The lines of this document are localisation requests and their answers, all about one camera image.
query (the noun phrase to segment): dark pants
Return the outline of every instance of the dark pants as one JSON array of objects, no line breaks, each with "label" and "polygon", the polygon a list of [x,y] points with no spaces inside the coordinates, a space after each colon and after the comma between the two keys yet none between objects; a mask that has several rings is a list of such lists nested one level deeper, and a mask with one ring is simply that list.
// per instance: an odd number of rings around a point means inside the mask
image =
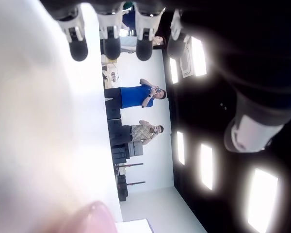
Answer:
[{"label": "dark pants", "polygon": [[119,87],[105,89],[105,98],[113,98],[113,100],[107,101],[108,104],[114,108],[122,108],[122,93]]},{"label": "dark pants", "polygon": [[132,141],[131,126],[123,125],[115,132],[109,132],[111,147]]}]

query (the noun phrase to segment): white backdrop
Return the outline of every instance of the white backdrop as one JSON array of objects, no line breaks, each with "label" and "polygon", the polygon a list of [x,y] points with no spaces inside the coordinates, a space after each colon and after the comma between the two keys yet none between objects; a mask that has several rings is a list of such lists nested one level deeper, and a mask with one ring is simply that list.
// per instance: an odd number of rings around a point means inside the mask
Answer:
[{"label": "white backdrop", "polygon": [[120,205],[123,221],[147,218],[155,233],[207,233],[174,187],[133,193]]},{"label": "white backdrop", "polygon": [[[145,62],[140,61],[135,53],[121,53],[115,65],[120,86],[138,86],[140,79],[143,78],[166,89],[161,50],[153,50],[151,58]],[[129,186],[129,193],[174,186],[168,99],[154,100],[151,108],[138,106],[123,109],[121,114],[123,125],[135,125],[139,120],[146,120],[152,125],[164,126],[162,134],[143,146],[143,156],[128,160],[128,164],[144,163],[144,165],[127,168],[127,181],[129,183],[146,181],[145,184]]]}]

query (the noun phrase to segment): man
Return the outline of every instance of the man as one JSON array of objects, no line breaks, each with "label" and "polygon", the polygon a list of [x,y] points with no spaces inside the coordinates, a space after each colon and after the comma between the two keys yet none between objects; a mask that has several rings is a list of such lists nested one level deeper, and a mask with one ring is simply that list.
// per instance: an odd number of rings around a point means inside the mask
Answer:
[{"label": "man", "polygon": [[113,98],[112,106],[124,109],[133,106],[152,107],[153,100],[166,98],[166,91],[152,85],[145,79],[140,80],[141,86],[119,87],[105,90],[105,98]]},{"label": "man", "polygon": [[162,125],[153,126],[147,121],[140,120],[139,125],[123,125],[117,132],[110,133],[110,145],[116,146],[131,141],[142,141],[142,145],[146,145],[163,131]]}]

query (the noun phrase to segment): gray object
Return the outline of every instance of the gray object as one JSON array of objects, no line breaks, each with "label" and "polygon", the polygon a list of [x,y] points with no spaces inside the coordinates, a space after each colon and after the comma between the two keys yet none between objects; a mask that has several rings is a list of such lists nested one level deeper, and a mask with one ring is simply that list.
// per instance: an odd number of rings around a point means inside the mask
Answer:
[{"label": "gray object", "polygon": [[128,143],[129,156],[143,155],[142,141],[135,141]]}]

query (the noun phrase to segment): rectangular ceiling light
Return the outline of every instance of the rectangular ceiling light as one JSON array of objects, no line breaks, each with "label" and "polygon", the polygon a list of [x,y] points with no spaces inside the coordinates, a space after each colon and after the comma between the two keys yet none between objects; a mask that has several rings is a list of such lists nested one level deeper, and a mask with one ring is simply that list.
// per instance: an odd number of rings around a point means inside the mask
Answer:
[{"label": "rectangular ceiling light", "polygon": [[184,165],[183,133],[177,132],[177,143],[178,143],[178,159]]},{"label": "rectangular ceiling light", "polygon": [[200,155],[202,182],[206,187],[212,190],[212,148],[202,144]]},{"label": "rectangular ceiling light", "polygon": [[251,184],[248,223],[265,233],[274,208],[278,178],[260,169],[255,170]]},{"label": "rectangular ceiling light", "polygon": [[174,59],[169,58],[170,63],[170,71],[171,71],[171,78],[173,83],[178,82],[178,71],[177,71],[177,64]]},{"label": "rectangular ceiling light", "polygon": [[193,54],[193,63],[195,75],[205,75],[206,71],[206,61],[205,54],[202,46],[202,42],[192,37],[192,54]]}]

